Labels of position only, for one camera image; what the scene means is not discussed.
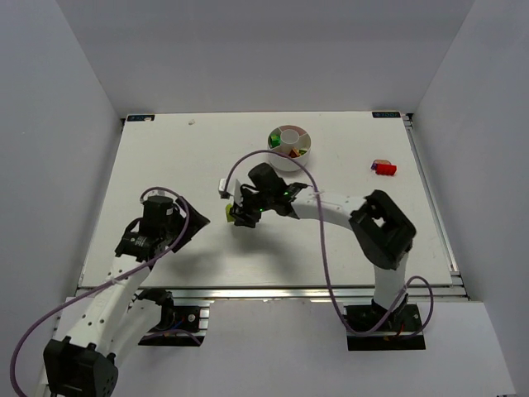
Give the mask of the lime green arch lego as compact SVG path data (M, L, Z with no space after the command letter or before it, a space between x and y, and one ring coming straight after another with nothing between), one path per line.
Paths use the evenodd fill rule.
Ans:
M226 214L226 221L227 222L234 222L235 221L234 217L232 216L231 210L232 210L232 205L229 203L225 207L225 214Z

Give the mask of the orange lego plate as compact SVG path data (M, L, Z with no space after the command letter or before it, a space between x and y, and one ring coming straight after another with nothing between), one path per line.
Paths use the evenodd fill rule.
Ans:
M290 152L288 153L288 156L291 157L291 158L298 158L302 155L302 153L300 151L298 151L296 148L293 148L290 150Z

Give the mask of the green square lego brick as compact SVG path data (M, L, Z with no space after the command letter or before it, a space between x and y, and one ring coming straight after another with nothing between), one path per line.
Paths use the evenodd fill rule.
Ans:
M275 147L280 146L280 145L281 145L280 135L278 135L278 134L270 134L269 135L269 147L270 148L275 148Z

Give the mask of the red and lilac lego piece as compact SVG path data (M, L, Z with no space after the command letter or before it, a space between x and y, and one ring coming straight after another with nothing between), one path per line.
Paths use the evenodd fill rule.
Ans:
M377 175L394 176L397 173L397 166L388 160L374 160L370 169Z

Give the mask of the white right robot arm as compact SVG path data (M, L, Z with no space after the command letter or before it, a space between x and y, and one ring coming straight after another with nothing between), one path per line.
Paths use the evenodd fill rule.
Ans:
M405 267L417 230L387 193L376 189L363 198L328 194L314 184L285 182L267 163L255 166L248 176L251 184L238 179L219 183L221 198L231 201L226 211L230 222L254 228L262 213L273 211L350 230L374 266L372 305L391 313L404 305Z

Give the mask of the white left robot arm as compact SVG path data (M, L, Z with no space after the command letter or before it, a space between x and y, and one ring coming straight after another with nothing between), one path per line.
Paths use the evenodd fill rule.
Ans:
M140 286L165 250L177 252L210 221L185 198L153 195L143 213L125 228L107 279L77 323L44 350L53 396L109 396L118 367L145 337L170 334L186 319L165 289Z

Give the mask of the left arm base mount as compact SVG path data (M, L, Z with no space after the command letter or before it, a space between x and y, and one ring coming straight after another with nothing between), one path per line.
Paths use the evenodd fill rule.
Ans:
M181 303L165 289L146 289L134 294L129 304L153 302L159 322L138 342L139 346L199 347L207 330L209 307L205 304Z

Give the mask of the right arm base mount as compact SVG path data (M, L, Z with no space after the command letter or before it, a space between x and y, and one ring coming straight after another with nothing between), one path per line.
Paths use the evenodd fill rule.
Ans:
M345 306L345 320L358 332L370 330L382 316L370 305ZM426 342L421 330L422 319L416 304L407 304L368 337L346 333L349 352L423 351Z

